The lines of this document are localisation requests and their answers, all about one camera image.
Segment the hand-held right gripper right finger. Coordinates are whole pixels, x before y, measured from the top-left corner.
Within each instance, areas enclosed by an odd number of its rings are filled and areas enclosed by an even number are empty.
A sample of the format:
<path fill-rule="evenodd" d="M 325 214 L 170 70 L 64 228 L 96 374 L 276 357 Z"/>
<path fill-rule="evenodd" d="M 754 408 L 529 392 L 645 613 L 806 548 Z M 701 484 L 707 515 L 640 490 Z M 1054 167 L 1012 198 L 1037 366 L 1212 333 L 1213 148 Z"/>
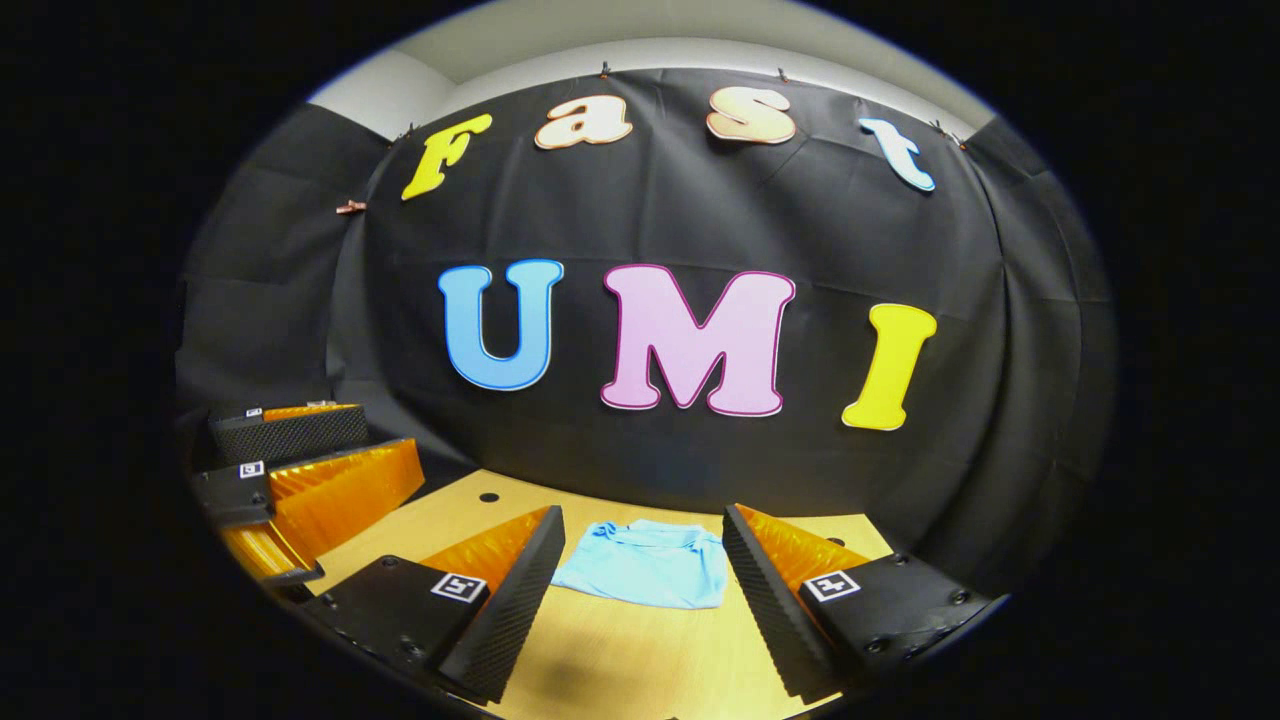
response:
<path fill-rule="evenodd" d="M 1005 605 L 909 553 L 867 559 L 741 503 L 723 546 L 788 694 L 863 697 L 928 665 Z"/>

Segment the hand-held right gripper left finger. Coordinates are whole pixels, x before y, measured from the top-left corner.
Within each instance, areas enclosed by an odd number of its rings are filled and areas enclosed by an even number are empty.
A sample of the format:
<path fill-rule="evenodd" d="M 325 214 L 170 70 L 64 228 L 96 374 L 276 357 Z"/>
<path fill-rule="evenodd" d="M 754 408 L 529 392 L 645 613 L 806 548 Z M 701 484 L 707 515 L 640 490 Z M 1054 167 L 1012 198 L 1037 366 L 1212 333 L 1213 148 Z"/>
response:
<path fill-rule="evenodd" d="M 549 505 L 424 560 L 385 555 L 301 609 L 417 685 L 498 702 L 563 547 L 563 512 Z"/>

